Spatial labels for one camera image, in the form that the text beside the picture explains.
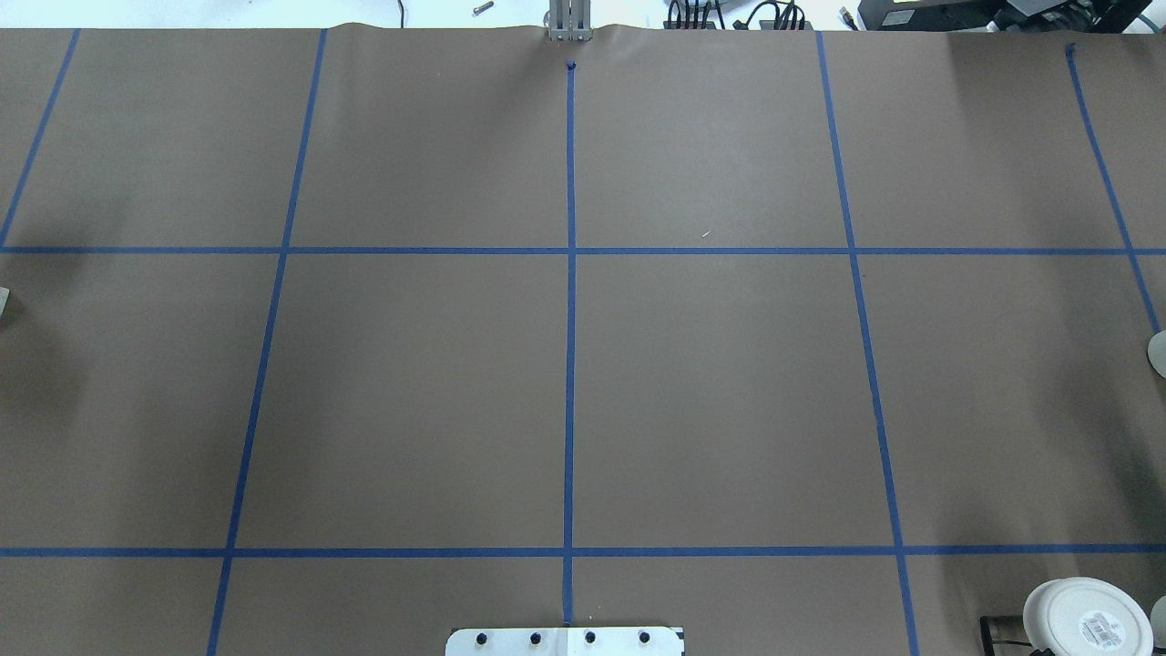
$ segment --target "blue grid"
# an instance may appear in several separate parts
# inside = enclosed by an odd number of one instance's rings
[[[409,246],[292,246],[292,231],[295,224],[296,203],[300,182],[303,175],[316,93],[323,68],[328,30],[319,31],[311,87],[304,112],[300,149],[296,157],[295,175],[288,199],[287,218],[280,246],[7,246],[5,245],[13,219],[20,204],[24,185],[33,171],[36,154],[40,149],[45,128],[51,119],[52,108],[64,83],[69,64],[72,61],[80,37],[80,30],[73,30],[64,59],[61,64],[52,91],[45,104],[44,112],[37,126],[36,134],[29,148],[28,156],[14,189],[12,200],[2,226],[0,226],[0,253],[24,254],[278,254],[275,281],[272,287],[267,323],[264,333],[259,368],[255,376],[254,394],[244,439],[243,456],[236,494],[231,509],[227,538],[223,549],[168,549],[168,548],[0,548],[0,558],[203,558],[222,559],[219,587],[216,594],[215,614],[208,640],[208,655],[217,650],[223,614],[226,607],[227,590],[231,578],[231,566],[234,559],[282,558],[282,559],[339,559],[339,558],[394,558],[394,559],[434,559],[434,558],[561,558],[563,564],[562,612],[566,623],[573,620],[573,559],[582,558],[733,558],[733,557],[894,557],[898,566],[900,593],[905,618],[907,642],[912,656],[919,656],[919,643],[915,630],[914,609],[911,600],[911,583],[906,558],[909,556],[992,556],[992,555],[1051,555],[1051,553],[1166,553],[1166,544],[1014,544],[1014,545],[907,545],[902,541],[899,520],[898,500],[894,488],[894,475],[890,449],[887,446],[886,428],[883,421],[883,407],[878,388],[878,371],[866,316],[866,303],[863,291],[859,255],[1115,255],[1126,256],[1130,261],[1135,281],[1138,284],[1145,304],[1150,326],[1153,332],[1160,330],[1157,312],[1149,288],[1138,262],[1140,255],[1164,255],[1166,248],[1136,248],[1122,214],[1117,193],[1114,190],[1105,160],[1097,142],[1084,93],[1076,69],[1075,47],[1066,48],[1066,61],[1069,76],[1076,94],[1086,135],[1089,140],[1098,171],[1109,196],[1114,217],[1122,235],[1122,248],[995,248],[995,247],[863,247],[855,241],[854,225],[850,216],[850,203],[847,192],[845,171],[842,150],[838,141],[838,129],[835,119],[834,100],[830,91],[829,66],[822,34],[816,34],[819,65],[821,70],[822,91],[826,101],[827,122],[829,126],[830,146],[834,156],[835,175],[838,188],[838,200],[845,227],[845,247],[581,247],[576,244],[575,221],[575,75],[576,63],[567,62],[567,247],[409,247]],[[254,445],[259,410],[262,402],[264,383],[267,374],[267,362],[271,354],[272,337],[279,311],[282,291],[283,271],[289,255],[326,255],[326,254],[464,254],[464,255],[566,255],[568,266],[567,292],[567,353],[566,353],[566,425],[564,425],[564,477],[563,477],[563,545],[562,548],[457,548],[457,549],[281,549],[237,548],[239,521],[243,500],[246,492],[247,475],[251,466],[251,453]],[[855,291],[856,309],[863,340],[863,352],[866,364],[868,381],[871,393],[871,405],[876,418],[876,432],[883,466],[884,487],[888,509],[888,520],[893,536],[892,545],[866,546],[721,546],[721,548],[577,548],[574,544],[574,431],[575,431],[575,301],[576,301],[576,262],[580,255],[845,255],[850,262]]]

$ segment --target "vertical blue line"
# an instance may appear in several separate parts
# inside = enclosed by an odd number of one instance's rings
[[[215,614],[211,618],[210,637],[206,641],[208,656],[215,656],[215,653],[218,650],[219,630],[223,628],[223,612],[226,608],[226,593],[231,583],[232,552],[239,536],[239,517],[243,513],[243,499],[247,489],[247,475],[251,471],[251,453],[255,444],[255,428],[259,424],[259,409],[264,398],[264,383],[267,381],[267,364],[271,360],[272,337],[275,333],[275,317],[279,313],[280,295],[283,291],[283,271],[287,268],[288,248],[292,245],[292,228],[295,225],[300,179],[303,176],[304,157],[308,155],[308,137],[311,134],[311,118],[316,108],[316,91],[319,89],[319,71],[324,63],[324,45],[326,42],[328,30],[322,29],[319,30],[319,41],[316,45],[316,64],[311,73],[311,89],[308,91],[308,108],[304,111],[303,129],[300,134],[300,151],[296,155],[295,174],[292,178],[292,192],[288,197],[288,213],[283,223],[280,259],[275,266],[275,282],[272,284],[272,298],[267,308],[267,325],[264,327],[264,346],[259,353],[259,372],[255,374],[255,389],[251,398],[247,433],[244,438],[243,456],[239,461],[239,478],[236,481],[234,501],[231,505],[231,522],[227,525],[226,532],[226,556],[223,558],[218,593],[215,597]]]
[[[1150,289],[1146,280],[1142,275],[1142,266],[1138,263],[1138,254],[1133,252],[1133,240],[1130,239],[1130,231],[1125,225],[1125,217],[1122,214],[1122,205],[1117,202],[1117,192],[1114,190],[1114,182],[1109,177],[1109,167],[1105,165],[1105,157],[1101,155],[1101,146],[1097,143],[1097,135],[1094,133],[1093,120],[1089,118],[1089,107],[1086,106],[1086,94],[1081,90],[1081,78],[1077,75],[1076,43],[1065,47],[1065,59],[1069,63],[1069,77],[1073,78],[1073,92],[1077,97],[1077,108],[1081,110],[1081,121],[1086,126],[1086,135],[1089,137],[1089,147],[1094,150],[1094,158],[1097,160],[1097,169],[1101,171],[1101,181],[1105,184],[1105,193],[1109,195],[1109,206],[1114,210],[1114,218],[1117,219],[1117,230],[1122,233],[1122,242],[1125,244],[1125,252],[1130,258],[1130,267],[1133,268],[1133,277],[1138,282],[1138,291],[1142,292],[1142,303],[1146,306],[1146,315],[1150,317],[1150,326],[1154,333],[1161,331],[1158,323],[1158,312],[1154,311],[1153,299],[1150,297]]]
[[[52,118],[52,107],[57,104],[57,96],[61,94],[61,85],[65,82],[65,73],[69,72],[69,63],[72,62],[72,55],[77,50],[77,41],[79,38],[80,30],[75,29],[72,36],[69,38],[69,48],[65,49],[65,58],[61,62],[61,69],[57,71],[57,79],[52,83],[52,92],[49,93],[49,101],[44,104],[41,124],[36,126],[36,134],[33,135],[33,144],[28,148],[28,156],[24,157],[24,168],[20,171],[16,188],[12,191],[8,213],[5,214],[3,225],[0,226],[0,246],[3,246],[8,239],[8,230],[12,228],[12,220],[16,216],[16,206],[20,205],[20,197],[24,195],[24,184],[28,182],[29,174],[33,172],[33,162],[36,160],[36,153],[41,149],[41,139],[44,137],[44,128],[49,126],[49,119]]]
[[[919,656],[919,639],[915,633],[915,611],[911,600],[911,580],[907,576],[907,558],[902,551],[902,527],[899,523],[899,501],[894,492],[894,475],[891,468],[891,450],[886,442],[886,424],[883,419],[883,400],[878,389],[878,372],[874,368],[874,350],[871,345],[870,322],[866,318],[866,297],[863,292],[863,276],[858,268],[858,249],[855,245],[854,223],[850,219],[850,198],[847,195],[847,176],[842,168],[842,148],[838,144],[838,126],[834,115],[834,98],[830,93],[830,72],[826,64],[826,44],[822,33],[817,37],[817,63],[822,71],[822,93],[826,98],[826,118],[830,128],[830,148],[834,151],[834,175],[838,183],[838,202],[842,205],[842,223],[847,230],[847,248],[850,254],[850,277],[855,285],[855,303],[858,309],[858,326],[863,337],[863,354],[866,359],[866,380],[871,389],[871,407],[874,411],[874,428],[878,433],[879,458],[883,461],[883,485],[886,489],[886,507],[891,516],[891,535],[894,538],[895,565],[899,570],[899,593],[902,597],[902,615],[907,625],[907,646],[911,656]]]
[[[567,400],[563,439],[563,623],[574,620],[575,563],[575,59],[567,61]]]

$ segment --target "white metal plate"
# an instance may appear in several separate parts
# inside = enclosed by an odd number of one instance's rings
[[[445,642],[445,656],[520,655],[683,656],[684,629],[669,627],[458,629]]]

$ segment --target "white floor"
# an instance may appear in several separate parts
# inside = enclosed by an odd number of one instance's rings
[[[547,0],[496,0],[479,16],[472,9],[485,0],[403,0],[406,27],[507,27],[542,24]],[[749,15],[752,0],[728,0],[725,22]],[[847,29],[838,19],[845,5],[857,15],[857,0],[799,0],[815,29]],[[592,24],[660,28],[668,10],[665,0],[592,0]],[[1154,0],[1146,16],[1166,23],[1166,0]],[[398,27],[395,0],[0,0],[0,27],[89,28],[303,28],[361,22]],[[1150,31],[1135,22],[1128,31]]]

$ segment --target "horizontal blue line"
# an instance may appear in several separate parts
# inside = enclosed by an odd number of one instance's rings
[[[682,247],[598,246],[575,249],[580,255],[845,255],[845,247]],[[865,246],[861,255],[1128,255],[1125,248],[989,248]],[[1164,255],[1166,248],[1136,248],[1139,255]],[[556,246],[3,246],[12,254],[449,254],[449,255],[567,255]]]
[[[781,558],[895,556],[894,546],[577,546],[575,558]],[[904,556],[1006,556],[1041,553],[1166,553],[1166,544],[970,544],[904,545]],[[168,549],[12,546],[0,558],[561,558],[557,546],[435,549]]]

